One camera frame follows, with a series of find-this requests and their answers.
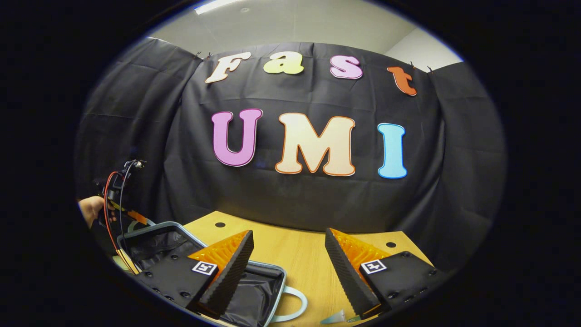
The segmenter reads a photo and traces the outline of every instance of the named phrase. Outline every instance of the white wall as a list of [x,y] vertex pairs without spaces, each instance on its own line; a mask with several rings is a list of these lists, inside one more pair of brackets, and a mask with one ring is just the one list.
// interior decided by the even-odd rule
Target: white wall
[[410,63],[425,72],[462,62],[454,51],[426,31],[416,28],[385,52],[386,56]]

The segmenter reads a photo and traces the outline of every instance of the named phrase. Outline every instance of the person's hand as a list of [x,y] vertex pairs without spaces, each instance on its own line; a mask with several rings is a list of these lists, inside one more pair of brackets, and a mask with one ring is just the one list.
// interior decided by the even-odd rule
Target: person's hand
[[[85,218],[89,228],[91,228],[93,221],[95,221],[95,219],[97,219],[99,216],[99,211],[103,210],[104,204],[105,199],[98,196],[85,198],[78,202],[78,207],[81,210],[81,213],[83,214],[83,217]],[[109,215],[109,221],[117,221],[117,218],[115,217],[115,210],[109,204],[107,205],[107,208],[112,210]]]

